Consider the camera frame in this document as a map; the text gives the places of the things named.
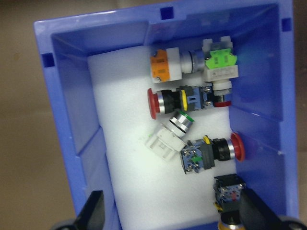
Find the gray surface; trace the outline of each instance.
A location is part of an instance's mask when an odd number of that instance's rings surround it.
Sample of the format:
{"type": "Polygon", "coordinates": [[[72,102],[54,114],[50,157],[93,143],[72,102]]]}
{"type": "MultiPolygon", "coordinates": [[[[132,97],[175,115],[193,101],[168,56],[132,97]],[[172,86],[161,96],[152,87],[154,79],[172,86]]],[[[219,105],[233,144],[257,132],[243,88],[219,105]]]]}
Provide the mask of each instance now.
{"type": "MultiPolygon", "coordinates": [[[[163,1],[0,0],[0,229],[48,229],[74,216],[33,22],[163,1]]],[[[307,223],[307,1],[294,3],[300,214],[307,223]]]]}

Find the yellow ring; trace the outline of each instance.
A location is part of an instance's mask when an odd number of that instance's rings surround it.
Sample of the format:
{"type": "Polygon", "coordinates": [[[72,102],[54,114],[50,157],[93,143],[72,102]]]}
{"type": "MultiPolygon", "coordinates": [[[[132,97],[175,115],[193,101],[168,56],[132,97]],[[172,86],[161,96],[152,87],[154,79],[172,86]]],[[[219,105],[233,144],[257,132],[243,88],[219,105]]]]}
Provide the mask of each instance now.
{"type": "Polygon", "coordinates": [[[182,98],[182,104],[184,111],[188,110],[188,101],[187,101],[187,95],[184,90],[181,90],[181,98],[182,98]]]}
{"type": "Polygon", "coordinates": [[[207,136],[204,136],[203,140],[206,142],[207,145],[210,145],[210,140],[207,136]]]}
{"type": "Polygon", "coordinates": [[[217,202],[214,203],[214,206],[216,207],[218,211],[221,211],[221,212],[223,211],[222,207],[217,202]]]}

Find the yellow part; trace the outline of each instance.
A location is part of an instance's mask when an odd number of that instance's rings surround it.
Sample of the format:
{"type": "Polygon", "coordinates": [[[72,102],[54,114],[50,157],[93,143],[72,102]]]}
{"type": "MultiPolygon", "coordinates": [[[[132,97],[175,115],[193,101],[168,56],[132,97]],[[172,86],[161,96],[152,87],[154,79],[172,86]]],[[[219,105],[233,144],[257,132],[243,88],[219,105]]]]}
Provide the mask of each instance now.
{"type": "Polygon", "coordinates": [[[207,136],[204,136],[203,140],[206,142],[206,144],[210,145],[210,140],[207,136]]]}
{"type": "Polygon", "coordinates": [[[157,54],[150,57],[151,70],[153,78],[165,82],[170,79],[167,52],[162,49],[157,50],[157,54]]]}
{"type": "Polygon", "coordinates": [[[221,211],[221,212],[223,211],[222,207],[217,202],[214,203],[214,206],[216,207],[218,211],[221,211]]]}
{"type": "MultiPolygon", "coordinates": [[[[218,228],[219,230],[230,230],[230,228],[225,227],[221,222],[219,222],[219,223],[217,224],[217,228],[218,228]]],[[[244,228],[244,227],[241,227],[241,228],[236,229],[236,230],[245,230],[245,228],[244,228]]]]}
{"type": "Polygon", "coordinates": [[[184,90],[181,90],[181,98],[182,98],[182,104],[184,111],[188,110],[188,101],[187,101],[187,95],[184,90]]]}

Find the orange label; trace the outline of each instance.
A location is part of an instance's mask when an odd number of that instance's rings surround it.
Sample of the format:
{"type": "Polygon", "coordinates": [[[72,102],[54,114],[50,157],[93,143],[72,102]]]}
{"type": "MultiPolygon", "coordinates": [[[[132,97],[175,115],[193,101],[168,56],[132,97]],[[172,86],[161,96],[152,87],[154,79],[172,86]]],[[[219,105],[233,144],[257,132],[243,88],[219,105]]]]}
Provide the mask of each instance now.
{"type": "Polygon", "coordinates": [[[162,82],[170,79],[167,52],[165,50],[157,50],[157,55],[150,57],[150,62],[152,66],[153,78],[157,78],[158,81],[162,82]]]}

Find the white foam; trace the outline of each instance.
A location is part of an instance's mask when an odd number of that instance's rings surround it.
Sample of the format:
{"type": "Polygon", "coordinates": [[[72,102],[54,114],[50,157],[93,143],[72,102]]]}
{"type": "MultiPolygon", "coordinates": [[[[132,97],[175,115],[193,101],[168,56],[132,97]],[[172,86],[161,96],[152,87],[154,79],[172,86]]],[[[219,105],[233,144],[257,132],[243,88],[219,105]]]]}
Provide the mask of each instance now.
{"type": "MultiPolygon", "coordinates": [[[[199,174],[185,175],[180,157],[166,162],[145,146],[150,133],[172,114],[150,117],[147,89],[172,89],[201,84],[198,75],[153,84],[149,56],[154,50],[138,46],[91,56],[99,121],[103,127],[107,158],[120,221],[124,230],[173,230],[217,221],[213,206],[214,176],[235,173],[234,161],[218,162],[199,174]]],[[[195,120],[187,139],[227,138],[228,108],[191,112],[195,120]]]]}

